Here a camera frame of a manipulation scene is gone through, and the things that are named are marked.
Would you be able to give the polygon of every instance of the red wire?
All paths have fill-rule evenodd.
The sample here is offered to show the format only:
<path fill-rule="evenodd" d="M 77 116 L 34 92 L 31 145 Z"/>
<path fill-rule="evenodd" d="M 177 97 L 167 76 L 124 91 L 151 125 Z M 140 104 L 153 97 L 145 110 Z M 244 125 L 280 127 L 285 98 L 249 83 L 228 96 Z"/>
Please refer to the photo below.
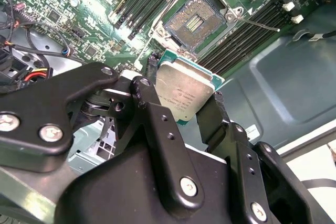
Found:
<path fill-rule="evenodd" d="M 32 77 L 35 77 L 35 76 L 43 76 L 43 77 L 47 77 L 47 74 L 45 74 L 45 73 L 41 73 L 41 72 L 31 73 L 31 74 L 29 74 L 29 75 L 25 78 L 25 81 L 29 81 Z"/>

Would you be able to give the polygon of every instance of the yellow wire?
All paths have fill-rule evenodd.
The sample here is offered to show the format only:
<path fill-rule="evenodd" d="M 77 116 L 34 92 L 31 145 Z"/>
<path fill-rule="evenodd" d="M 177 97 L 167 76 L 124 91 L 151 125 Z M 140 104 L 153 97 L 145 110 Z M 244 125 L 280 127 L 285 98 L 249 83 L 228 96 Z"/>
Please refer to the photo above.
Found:
<path fill-rule="evenodd" d="M 39 68 L 39 69 L 33 70 L 32 73 L 33 72 L 45 72 L 45 71 L 48 71 L 48 69 L 47 68 Z"/>

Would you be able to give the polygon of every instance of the screw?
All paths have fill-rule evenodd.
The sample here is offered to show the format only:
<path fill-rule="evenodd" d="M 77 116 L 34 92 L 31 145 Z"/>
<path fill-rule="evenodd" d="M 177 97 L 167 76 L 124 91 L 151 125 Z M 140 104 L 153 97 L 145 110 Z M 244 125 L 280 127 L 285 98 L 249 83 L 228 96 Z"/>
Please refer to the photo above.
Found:
<path fill-rule="evenodd" d="M 105 68 L 102 68 L 101 71 L 104 73 L 104 74 L 107 74 L 109 76 L 113 75 L 113 72 L 111 69 L 105 67 Z"/>
<path fill-rule="evenodd" d="M 182 191 L 190 197 L 194 197 L 197 194 L 197 186 L 195 183 L 189 179 L 189 178 L 182 178 L 180 181 L 180 185 L 182 188 Z"/>
<path fill-rule="evenodd" d="M 264 145 L 267 152 L 272 152 L 272 149 L 268 145 Z"/>
<path fill-rule="evenodd" d="M 0 131 L 12 131 L 20 125 L 20 120 L 14 115 L 0 115 Z"/>
<path fill-rule="evenodd" d="M 263 222 L 265 222 L 265 221 L 267 220 L 267 215 L 266 215 L 264 209 L 261 207 L 261 205 L 259 205 L 259 204 L 256 203 L 256 202 L 253 202 L 253 203 L 251 204 L 251 209 L 252 209 L 253 213 L 255 214 L 255 216 L 256 216 L 259 220 L 261 220 L 261 221 L 263 221 Z"/>
<path fill-rule="evenodd" d="M 39 135 L 46 142 L 56 142 L 63 137 L 63 131 L 57 126 L 47 125 L 42 127 Z"/>
<path fill-rule="evenodd" d="M 243 131 L 244 131 L 243 128 L 240 127 L 239 125 L 236 125 L 236 128 L 237 128 L 237 130 L 238 130 L 239 132 L 243 132 Z"/>
<path fill-rule="evenodd" d="M 140 82 L 141 82 L 142 84 L 146 85 L 146 86 L 150 86 L 150 85 L 151 85 L 151 84 L 149 83 L 149 81 L 146 80 L 145 78 L 142 78 L 142 79 L 140 80 Z"/>

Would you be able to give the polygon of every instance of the motherboard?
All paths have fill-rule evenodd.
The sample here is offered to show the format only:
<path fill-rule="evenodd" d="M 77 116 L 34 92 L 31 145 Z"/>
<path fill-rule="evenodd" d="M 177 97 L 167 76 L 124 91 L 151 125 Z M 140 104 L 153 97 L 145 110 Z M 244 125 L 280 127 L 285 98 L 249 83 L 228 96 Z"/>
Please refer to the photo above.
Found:
<path fill-rule="evenodd" d="M 13 0 L 18 22 L 56 28 L 71 54 L 143 71 L 166 49 L 227 76 L 330 0 Z M 55 41 L 60 38 L 44 29 Z"/>

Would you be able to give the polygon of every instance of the label sticker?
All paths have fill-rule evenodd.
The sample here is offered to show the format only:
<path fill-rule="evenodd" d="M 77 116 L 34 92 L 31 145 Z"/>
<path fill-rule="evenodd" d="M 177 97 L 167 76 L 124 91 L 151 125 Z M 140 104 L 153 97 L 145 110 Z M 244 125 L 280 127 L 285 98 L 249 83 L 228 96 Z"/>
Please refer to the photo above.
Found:
<path fill-rule="evenodd" d="M 260 133 L 255 124 L 246 129 L 246 134 L 249 138 L 249 141 L 252 141 L 260 136 Z"/>

